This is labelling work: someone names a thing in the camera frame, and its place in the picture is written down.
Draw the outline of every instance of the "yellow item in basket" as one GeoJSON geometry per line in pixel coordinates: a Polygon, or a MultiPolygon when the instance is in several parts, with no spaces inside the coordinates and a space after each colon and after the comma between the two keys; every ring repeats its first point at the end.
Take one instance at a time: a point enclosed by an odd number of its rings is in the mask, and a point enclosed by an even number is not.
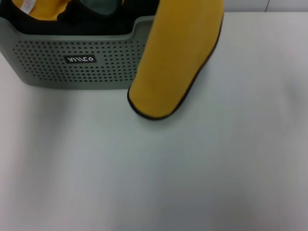
{"type": "Polygon", "coordinates": [[[160,0],[128,90],[138,114],[157,120],[176,111],[216,47],[223,13],[223,0],[160,0]]]}
{"type": "Polygon", "coordinates": [[[58,14],[62,13],[70,0],[13,0],[18,8],[22,8],[24,1],[34,2],[29,15],[38,20],[56,21],[58,14]]]}

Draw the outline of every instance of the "white label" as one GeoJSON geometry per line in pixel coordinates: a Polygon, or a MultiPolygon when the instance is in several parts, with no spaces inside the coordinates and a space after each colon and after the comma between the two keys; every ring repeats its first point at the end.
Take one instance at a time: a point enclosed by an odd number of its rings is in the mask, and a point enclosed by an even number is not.
{"type": "Polygon", "coordinates": [[[26,14],[29,14],[34,8],[36,2],[37,0],[24,0],[24,3],[20,9],[26,14]]]}

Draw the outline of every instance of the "perforated basket wall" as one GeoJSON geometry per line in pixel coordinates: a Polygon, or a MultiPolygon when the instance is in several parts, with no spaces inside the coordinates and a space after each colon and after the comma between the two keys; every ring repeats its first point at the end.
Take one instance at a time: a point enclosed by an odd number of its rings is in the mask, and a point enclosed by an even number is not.
{"type": "Polygon", "coordinates": [[[137,19],[129,35],[39,36],[22,34],[0,18],[0,51],[28,85],[128,89],[136,75],[152,21],[153,17],[137,19]],[[66,56],[72,63],[67,63],[66,56]],[[97,62],[87,63],[92,57],[97,62]]]}

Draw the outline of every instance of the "yellow fabric with black trim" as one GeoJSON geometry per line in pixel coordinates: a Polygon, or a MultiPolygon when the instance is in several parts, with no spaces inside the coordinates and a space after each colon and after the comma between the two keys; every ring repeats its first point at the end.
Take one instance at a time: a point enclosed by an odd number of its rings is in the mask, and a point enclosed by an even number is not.
{"type": "MultiPolygon", "coordinates": [[[[38,20],[56,21],[58,14],[62,13],[70,0],[37,0],[30,16],[38,20]]],[[[24,3],[24,0],[13,0],[18,8],[24,3]]]]}
{"type": "Polygon", "coordinates": [[[163,119],[180,106],[220,35],[223,0],[160,0],[137,75],[132,108],[163,119]]]}

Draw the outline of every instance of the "white wall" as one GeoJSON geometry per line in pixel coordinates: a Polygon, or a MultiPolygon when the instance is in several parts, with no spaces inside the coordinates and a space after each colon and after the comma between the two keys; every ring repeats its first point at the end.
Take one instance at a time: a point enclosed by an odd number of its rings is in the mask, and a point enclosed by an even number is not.
{"type": "Polygon", "coordinates": [[[308,0],[270,0],[268,12],[306,12],[308,0]]]}
{"type": "Polygon", "coordinates": [[[268,2],[269,0],[225,0],[225,11],[264,12],[268,2]]]}

